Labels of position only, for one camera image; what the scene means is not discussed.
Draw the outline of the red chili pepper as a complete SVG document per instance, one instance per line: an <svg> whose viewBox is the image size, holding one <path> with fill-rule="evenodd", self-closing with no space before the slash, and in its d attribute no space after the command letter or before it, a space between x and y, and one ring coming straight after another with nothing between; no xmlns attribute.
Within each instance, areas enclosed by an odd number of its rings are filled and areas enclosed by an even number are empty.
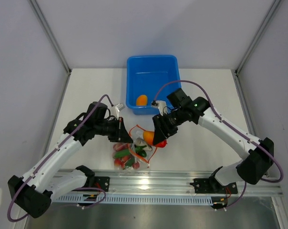
<svg viewBox="0 0 288 229"><path fill-rule="evenodd" d="M143 140L150 146L164 148L167 145L167 141L164 140L156 145L153 144L154 132L153 131L144 131L143 132Z"/></svg>

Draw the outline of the grey toy fish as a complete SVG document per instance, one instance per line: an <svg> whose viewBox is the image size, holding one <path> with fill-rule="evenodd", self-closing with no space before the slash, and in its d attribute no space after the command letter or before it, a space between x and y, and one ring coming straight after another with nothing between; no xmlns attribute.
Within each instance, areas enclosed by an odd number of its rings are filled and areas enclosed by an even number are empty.
<svg viewBox="0 0 288 229"><path fill-rule="evenodd" d="M152 147L142 138L137 138L134 141L134 147L140 147L144 151L152 151Z"/></svg>

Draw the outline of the green cucumber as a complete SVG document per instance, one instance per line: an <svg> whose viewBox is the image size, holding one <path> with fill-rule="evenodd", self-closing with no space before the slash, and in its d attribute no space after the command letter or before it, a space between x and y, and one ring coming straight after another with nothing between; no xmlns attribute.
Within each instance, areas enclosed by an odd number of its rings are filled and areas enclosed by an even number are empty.
<svg viewBox="0 0 288 229"><path fill-rule="evenodd" d="M129 149L124 149L124 150L115 152L114 155L113 155L113 158L117 159L117 158L122 158L122 157L125 157L125 156L128 156L128 155L130 155Z"/></svg>

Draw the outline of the small green chili pepper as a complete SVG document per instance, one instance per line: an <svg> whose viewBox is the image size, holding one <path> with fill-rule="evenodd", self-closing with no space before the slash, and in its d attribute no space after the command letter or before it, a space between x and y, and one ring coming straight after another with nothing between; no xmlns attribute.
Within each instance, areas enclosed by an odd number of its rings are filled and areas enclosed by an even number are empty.
<svg viewBox="0 0 288 229"><path fill-rule="evenodd" d="M146 148L146 146L135 146L134 151L136 154L143 151Z"/></svg>

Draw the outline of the clear orange zip top bag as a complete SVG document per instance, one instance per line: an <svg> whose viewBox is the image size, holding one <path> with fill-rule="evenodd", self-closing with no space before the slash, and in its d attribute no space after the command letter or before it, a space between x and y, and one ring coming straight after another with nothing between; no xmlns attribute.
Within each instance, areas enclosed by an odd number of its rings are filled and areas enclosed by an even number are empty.
<svg viewBox="0 0 288 229"><path fill-rule="evenodd" d="M136 125L129 131L133 143L116 143L113 145L113 166L118 173L134 173L146 170L158 148L148 144L143 137L145 129Z"/></svg>

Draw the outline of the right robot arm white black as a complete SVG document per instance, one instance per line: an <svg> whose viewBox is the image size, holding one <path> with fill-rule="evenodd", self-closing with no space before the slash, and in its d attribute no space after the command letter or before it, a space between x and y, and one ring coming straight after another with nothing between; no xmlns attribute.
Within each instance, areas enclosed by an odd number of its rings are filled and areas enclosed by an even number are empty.
<svg viewBox="0 0 288 229"><path fill-rule="evenodd" d="M192 100L179 88L167 96L173 110L166 111L164 101L153 101L152 106L159 109L153 117L156 145L175 135L178 126L186 121L193 122L227 143L240 157L240 161L226 167L219 167L209 177L209 187L218 193L226 185L236 181L245 181L255 185L273 165L274 143L271 139L260 139L217 116L203 97Z"/></svg>

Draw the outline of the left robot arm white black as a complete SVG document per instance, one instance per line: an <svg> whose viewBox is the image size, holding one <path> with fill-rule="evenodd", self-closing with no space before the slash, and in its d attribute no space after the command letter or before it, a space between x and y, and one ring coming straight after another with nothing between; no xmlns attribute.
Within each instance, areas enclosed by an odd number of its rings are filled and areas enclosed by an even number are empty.
<svg viewBox="0 0 288 229"><path fill-rule="evenodd" d="M18 205L27 216L42 216L57 198L74 190L105 192L97 186L95 172L81 165L53 182L54 175L65 162L96 135L106 136L113 143L133 142L119 115L123 104L108 107L93 102L86 112L71 120L53 148L21 177L8 180L11 204Z"/></svg>

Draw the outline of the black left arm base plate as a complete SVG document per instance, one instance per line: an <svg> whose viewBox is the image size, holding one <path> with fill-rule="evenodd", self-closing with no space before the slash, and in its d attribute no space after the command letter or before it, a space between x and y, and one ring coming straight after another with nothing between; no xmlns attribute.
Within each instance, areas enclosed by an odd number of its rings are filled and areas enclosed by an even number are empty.
<svg viewBox="0 0 288 229"><path fill-rule="evenodd" d="M110 177L95 177L92 187L100 188L105 192L109 191Z"/></svg>

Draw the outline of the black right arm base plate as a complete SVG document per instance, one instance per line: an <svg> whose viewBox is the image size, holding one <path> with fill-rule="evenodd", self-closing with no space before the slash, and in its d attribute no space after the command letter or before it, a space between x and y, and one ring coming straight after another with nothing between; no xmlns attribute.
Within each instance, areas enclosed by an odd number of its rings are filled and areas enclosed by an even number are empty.
<svg viewBox="0 0 288 229"><path fill-rule="evenodd" d="M189 185L194 187L197 194L237 194L237 184L230 183L229 185L222 186L214 179L209 178L194 178Z"/></svg>

